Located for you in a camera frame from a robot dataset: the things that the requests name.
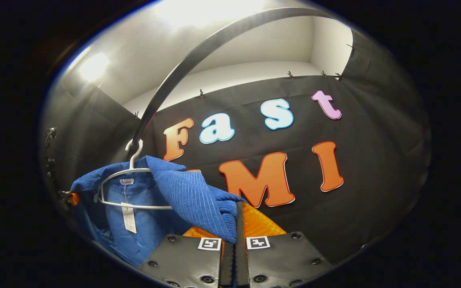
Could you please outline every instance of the white ceiling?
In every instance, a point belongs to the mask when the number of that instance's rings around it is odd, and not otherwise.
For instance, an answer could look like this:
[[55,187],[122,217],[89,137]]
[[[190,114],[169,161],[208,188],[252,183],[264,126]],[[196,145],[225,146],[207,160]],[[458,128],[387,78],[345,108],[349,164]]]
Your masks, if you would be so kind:
[[[183,7],[178,0],[165,0],[142,8],[100,33],[72,72],[78,73],[86,59],[104,53],[109,64],[93,84],[103,83],[101,90],[124,104],[159,86],[187,53],[234,20],[270,8],[311,7],[295,0],[207,1],[185,1],[190,5]],[[211,13],[207,12],[209,3],[218,4]],[[247,62],[311,62],[313,19],[288,18],[252,29],[215,51],[191,73]]]

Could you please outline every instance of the clothes hanger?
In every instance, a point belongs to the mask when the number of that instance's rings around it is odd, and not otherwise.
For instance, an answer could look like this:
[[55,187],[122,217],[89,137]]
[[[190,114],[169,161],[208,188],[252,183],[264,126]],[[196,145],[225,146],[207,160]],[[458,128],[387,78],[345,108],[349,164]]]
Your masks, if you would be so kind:
[[[129,147],[133,140],[129,141],[127,146],[126,146],[126,151],[129,150]],[[137,208],[137,209],[156,209],[156,210],[171,210],[172,206],[140,206],[140,205],[133,205],[133,204],[120,204],[120,203],[113,203],[113,202],[108,202],[104,200],[104,190],[103,190],[103,185],[110,179],[117,177],[119,175],[123,175],[126,173],[131,173],[131,172],[150,172],[149,168],[134,168],[134,162],[136,161],[136,158],[140,156],[141,149],[143,148],[143,140],[139,140],[138,142],[138,150],[136,153],[131,157],[131,160],[129,162],[129,169],[127,170],[122,170],[120,172],[114,173],[110,175],[108,178],[104,179],[104,181],[100,184],[99,186],[99,191],[97,194],[95,194],[94,197],[94,202],[97,203],[97,201],[103,203],[103,204],[108,204],[108,205],[113,205],[113,206],[120,206],[120,207],[130,207],[130,208]]]

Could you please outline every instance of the letter m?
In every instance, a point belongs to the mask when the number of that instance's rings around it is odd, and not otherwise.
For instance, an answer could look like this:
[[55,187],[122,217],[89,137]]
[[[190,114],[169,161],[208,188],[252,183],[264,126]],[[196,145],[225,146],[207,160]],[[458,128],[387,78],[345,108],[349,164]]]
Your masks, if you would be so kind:
[[243,193],[253,207],[258,208],[261,205],[267,188],[268,198],[264,201],[266,206],[280,206],[295,200],[287,184],[284,166],[286,160],[287,155],[281,152],[264,156],[257,177],[238,160],[221,164],[218,171],[225,175],[227,191],[238,196]]

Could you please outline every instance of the blue shirt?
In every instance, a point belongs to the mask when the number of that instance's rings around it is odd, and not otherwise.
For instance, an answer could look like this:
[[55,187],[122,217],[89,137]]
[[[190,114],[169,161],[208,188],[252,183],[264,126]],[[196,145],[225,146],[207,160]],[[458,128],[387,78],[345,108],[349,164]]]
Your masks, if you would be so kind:
[[[86,210],[90,234],[106,249],[139,267],[166,234],[182,235],[191,226],[236,243],[236,201],[244,200],[207,185],[201,173],[150,156],[135,162],[135,168],[150,168],[152,173],[112,178],[104,184],[104,198],[115,203],[172,206],[173,210],[134,209],[137,234],[126,230],[122,207],[94,203],[93,198],[104,179],[128,168],[129,162],[99,168],[71,187],[71,192],[80,194],[83,205],[79,209]],[[121,179],[134,179],[134,183],[124,186]]]

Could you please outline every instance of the orange letter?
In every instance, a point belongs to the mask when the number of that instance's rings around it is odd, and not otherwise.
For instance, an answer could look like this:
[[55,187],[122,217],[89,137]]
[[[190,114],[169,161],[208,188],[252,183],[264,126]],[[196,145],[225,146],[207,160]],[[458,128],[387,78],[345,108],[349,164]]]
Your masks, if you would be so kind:
[[241,161],[230,161],[220,165],[218,171],[225,175],[227,191],[240,196],[240,192],[255,208],[261,205],[264,192],[268,188],[266,206],[289,204],[295,196],[289,192],[287,185],[285,162],[287,155],[277,152],[264,156],[257,178],[243,165]]
[[339,175],[337,161],[335,161],[334,142],[321,142],[313,147],[313,153],[320,157],[321,170],[323,171],[323,184],[321,191],[328,192],[344,183],[344,178]]
[[181,142],[182,145],[186,145],[188,142],[188,131],[185,127],[193,127],[193,120],[191,118],[165,129],[163,134],[166,135],[166,154],[163,160],[174,160],[184,154],[184,150],[179,148],[179,142]]

